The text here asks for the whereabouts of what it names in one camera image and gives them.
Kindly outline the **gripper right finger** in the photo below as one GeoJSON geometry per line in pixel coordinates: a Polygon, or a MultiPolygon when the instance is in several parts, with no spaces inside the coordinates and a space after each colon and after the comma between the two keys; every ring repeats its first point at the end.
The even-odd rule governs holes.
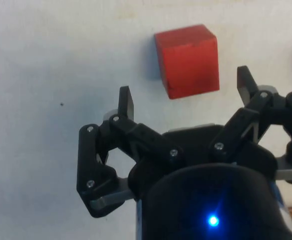
{"type": "Polygon", "coordinates": [[[247,66],[237,68],[237,89],[244,104],[210,145],[213,161],[231,163],[244,147],[257,145],[271,125],[279,125],[291,138],[286,153],[268,168],[270,175],[292,182],[292,92],[279,95],[272,86],[258,86],[247,66]]]}

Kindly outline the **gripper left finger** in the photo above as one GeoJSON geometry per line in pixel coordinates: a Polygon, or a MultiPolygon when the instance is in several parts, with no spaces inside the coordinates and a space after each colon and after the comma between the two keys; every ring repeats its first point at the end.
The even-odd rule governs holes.
{"type": "Polygon", "coordinates": [[[94,218],[110,214],[127,200],[141,200],[160,178],[185,165],[178,145],[133,118],[130,89],[122,86],[115,113],[101,125],[88,124],[79,131],[76,189],[94,218]],[[135,161],[126,178],[107,165],[114,149],[135,161]]]}

